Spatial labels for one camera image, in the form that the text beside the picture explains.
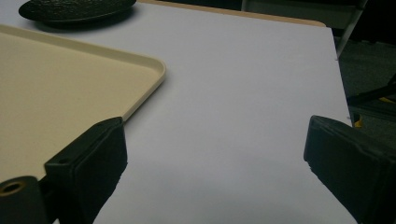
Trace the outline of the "black and yellow stand base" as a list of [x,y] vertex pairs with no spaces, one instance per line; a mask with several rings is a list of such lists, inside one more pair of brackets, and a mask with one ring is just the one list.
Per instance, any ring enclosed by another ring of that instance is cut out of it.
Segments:
[[396,122],[396,74],[384,87],[352,95],[346,98],[352,108],[352,124],[363,126],[362,114]]

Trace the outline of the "black textured plate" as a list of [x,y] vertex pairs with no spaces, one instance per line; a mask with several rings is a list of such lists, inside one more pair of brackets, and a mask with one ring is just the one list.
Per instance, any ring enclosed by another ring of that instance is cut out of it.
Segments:
[[49,23],[95,21],[130,9],[136,0],[29,0],[19,8],[27,20]]

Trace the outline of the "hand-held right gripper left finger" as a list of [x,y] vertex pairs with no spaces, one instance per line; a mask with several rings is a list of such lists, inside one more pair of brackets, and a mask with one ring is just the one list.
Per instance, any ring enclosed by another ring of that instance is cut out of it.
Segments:
[[45,163],[61,224],[92,224],[128,164],[123,120],[100,121]]

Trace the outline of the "beige plastic tray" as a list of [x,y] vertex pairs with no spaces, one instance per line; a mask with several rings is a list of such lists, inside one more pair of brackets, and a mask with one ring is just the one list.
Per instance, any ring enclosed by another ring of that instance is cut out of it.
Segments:
[[93,124],[128,119],[164,74],[152,57],[0,24],[0,182],[43,177]]

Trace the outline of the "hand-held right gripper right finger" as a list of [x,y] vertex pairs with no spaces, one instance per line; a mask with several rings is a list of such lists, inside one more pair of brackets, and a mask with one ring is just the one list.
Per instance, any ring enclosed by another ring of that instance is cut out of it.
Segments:
[[359,224],[396,224],[396,149],[313,116],[304,160]]

